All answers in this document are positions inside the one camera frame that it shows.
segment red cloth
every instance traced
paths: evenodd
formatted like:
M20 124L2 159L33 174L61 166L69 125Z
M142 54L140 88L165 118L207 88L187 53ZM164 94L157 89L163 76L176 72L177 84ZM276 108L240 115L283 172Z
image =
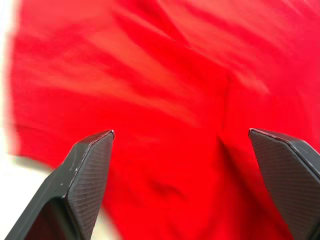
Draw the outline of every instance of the red cloth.
M104 206L125 240L289 240L249 128L320 150L318 0L24 0L20 154L52 167L114 129Z

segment black plastic part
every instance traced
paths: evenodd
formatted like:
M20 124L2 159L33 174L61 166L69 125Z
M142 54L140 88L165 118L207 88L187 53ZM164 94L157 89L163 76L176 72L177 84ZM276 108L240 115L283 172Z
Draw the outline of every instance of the black plastic part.
M113 131L73 146L42 183L5 240L89 240L106 189Z
M285 134L249 131L258 165L273 202L295 240L319 240L320 155Z

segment white surface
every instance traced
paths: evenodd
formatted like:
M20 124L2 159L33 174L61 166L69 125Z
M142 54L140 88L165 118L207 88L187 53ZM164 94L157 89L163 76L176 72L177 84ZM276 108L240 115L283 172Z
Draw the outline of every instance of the white surface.
M10 67L9 37L17 22L17 2L0 0L0 240L3 240L23 212L39 186L51 172L35 161L11 156L9 148L17 147L10 120L10 90L7 74ZM92 240L120 239L109 219L101 210L92 234Z

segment carbon fiber texture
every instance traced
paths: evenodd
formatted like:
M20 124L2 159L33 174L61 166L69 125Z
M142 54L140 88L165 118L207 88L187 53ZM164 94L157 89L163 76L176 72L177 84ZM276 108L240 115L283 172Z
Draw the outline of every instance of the carbon fiber texture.
M320 184L288 144L258 132L250 138L264 183L295 240L319 223Z
M91 146L67 194L85 240L91 239L105 193L112 142L109 134Z

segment red fabric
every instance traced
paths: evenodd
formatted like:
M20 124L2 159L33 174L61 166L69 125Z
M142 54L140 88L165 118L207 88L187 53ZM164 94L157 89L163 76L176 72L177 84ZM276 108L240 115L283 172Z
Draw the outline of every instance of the red fabric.
M52 167L114 129L104 206L125 240L289 240L249 128L320 150L318 0L24 0L20 154Z

